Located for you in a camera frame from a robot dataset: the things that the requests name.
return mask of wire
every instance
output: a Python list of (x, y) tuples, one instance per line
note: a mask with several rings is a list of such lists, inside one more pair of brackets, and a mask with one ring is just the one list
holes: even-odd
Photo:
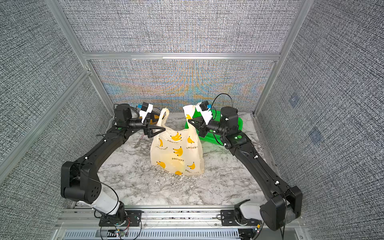
[(143, 228), (143, 224), (142, 224), (141, 218), (140, 218), (140, 231), (139, 231), (139, 234), (134, 239), (132, 239), (132, 240), (136, 240), (136, 238), (138, 238), (140, 236), (142, 228)]
[[(83, 164), (83, 162), (84, 162), (85, 160), (86, 160), (86, 159), (84, 158), (84, 160), (79, 164), (79, 171), (80, 171), (80, 172), (82, 172), (80, 166)], [(100, 184), (104, 184), (105, 186), (109, 187), (109, 188), (116, 194), (117, 201), (116, 201), (116, 205), (115, 205), (115, 207), (114, 207), (109, 213), (104, 214), (104, 215), (108, 215), (108, 214), (110, 214), (111, 212), (113, 212), (113, 210), (115, 210), (115, 208), (116, 208), (116, 207), (118, 206), (118, 204), (119, 204), (119, 196), (118, 196), (118, 194), (116, 193), (116, 191), (115, 191), (112, 187), (110, 187), (109, 185), (107, 185), (107, 184), (105, 184), (105, 183), (103, 183), (103, 182), (94, 180), (93, 178), (90, 178), (90, 177), (87, 176), (84, 172), (83, 172), (83, 174), (84, 174), (84, 176), (86, 176), (86, 177), (89, 178), (90, 180), (93, 180), (93, 181), (98, 182), (98, 183), (100, 183)]]
[(224, 144), (220, 144), (220, 143), (218, 142), (218, 140), (217, 140), (217, 138), (216, 138), (216, 135), (215, 135), (214, 133), (212, 133), (212, 135), (214, 136), (214, 138), (215, 138), (215, 140), (216, 140), (216, 142), (217, 142), (218, 145), (220, 145), (220, 146), (224, 146)]
[(216, 115), (217, 115), (217, 111), (216, 111), (216, 108), (214, 106), (211, 106), (211, 112), (212, 112), (212, 108), (215, 109), (215, 117), (214, 117), (214, 120), (216, 119)]
[(129, 224), (131, 223), (131, 221), (129, 220), (129, 217), (127, 218), (127, 220), (128, 220), (128, 226), (124, 229), (124, 231), (127, 230), (127, 229), (129, 231)]
[(120, 233), (118, 231), (118, 228), (115, 225), (113, 225), (113, 226), (116, 228), (116, 231), (118, 232), (119, 238), (121, 239), (121, 236), (120, 236)]
[(93, 212), (93, 216), (94, 216), (95, 218), (98, 218), (98, 219), (101, 218), (101, 216), (100, 216), (100, 217), (96, 217), (96, 209), (95, 209), (95, 211)]
[(279, 187), (280, 191), (282, 191), (284, 193), (284, 200), (285, 200), (285, 217), (284, 217), (283, 231), (281, 231), (281, 228), (280, 228), (281, 239), (284, 240), (285, 223), (286, 223), (286, 219), (287, 219), (287, 197), (286, 197), (285, 192), (280, 188), (280, 185), (278, 185), (278, 187)]
[(102, 227), (103, 227), (103, 225), (100, 226), (100, 237), (101, 237), (101, 240), (104, 240), (104, 239), (103, 239), (103, 236), (101, 235), (101, 228), (102, 228)]
[(220, 93), (219, 95), (217, 95), (217, 96), (215, 97), (214, 101), (212, 102), (211, 106), (214, 105), (214, 103), (215, 103), (217, 97), (219, 97), (220, 95), (223, 95), (223, 94), (224, 94), (224, 95), (227, 95), (227, 96), (231, 99), (232, 107), (233, 107), (233, 100), (232, 100), (231, 96), (230, 96), (229, 94), (227, 94), (227, 93)]

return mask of fork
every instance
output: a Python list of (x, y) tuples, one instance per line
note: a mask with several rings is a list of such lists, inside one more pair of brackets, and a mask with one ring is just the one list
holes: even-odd
[(140, 146), (140, 141), (141, 141), (141, 139), (143, 139), (143, 137), (144, 137), (144, 133), (141, 135), (140, 139), (138, 140), (138, 142), (136, 143), (136, 145), (133, 148), (138, 148)]

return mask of marble surface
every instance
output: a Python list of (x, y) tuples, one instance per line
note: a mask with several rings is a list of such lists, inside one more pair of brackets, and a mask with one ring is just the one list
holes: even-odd
[[(243, 132), (263, 157), (249, 113), (240, 113)], [(170, 113), (166, 126), (184, 129), (184, 113)], [(244, 165), (224, 147), (202, 141), (205, 172), (198, 176), (178, 176), (160, 166), (152, 166), (152, 139), (144, 136), (133, 147), (142, 131), (132, 135), (101, 166), (98, 175), (110, 185), (126, 205), (232, 205), (245, 199), (259, 203), (266, 200), (256, 180)], [(104, 191), (116, 199), (107, 187)]]

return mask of textured gray panel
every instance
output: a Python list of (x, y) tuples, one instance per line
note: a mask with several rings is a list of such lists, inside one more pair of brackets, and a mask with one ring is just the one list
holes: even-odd
[(43, 0), (0, 2), (0, 161), (82, 70)]
[(110, 115), (86, 79), (0, 186), (0, 239), (48, 239), (61, 209), (60, 169), (90, 150)]
[(260, 113), (314, 239), (382, 239), (384, 5), (315, 1)]
[[(92, 60), (113, 103), (143, 101), (170, 111), (228, 93), (239, 111), (253, 111), (271, 72), (267, 60)], [(226, 96), (217, 109), (230, 104)]]
[(85, 51), (279, 53), (300, 0), (59, 0)]

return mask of white plastic bag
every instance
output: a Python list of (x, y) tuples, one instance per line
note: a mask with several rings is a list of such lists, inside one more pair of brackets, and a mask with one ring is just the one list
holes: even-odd
[[(191, 119), (195, 106), (184, 106), (185, 118)], [(165, 131), (154, 136), (151, 145), (151, 164), (160, 165), (165, 170), (177, 175), (199, 175), (204, 172), (203, 150), (194, 126), (175, 131), (167, 126), (169, 110), (163, 108), (157, 126)]]

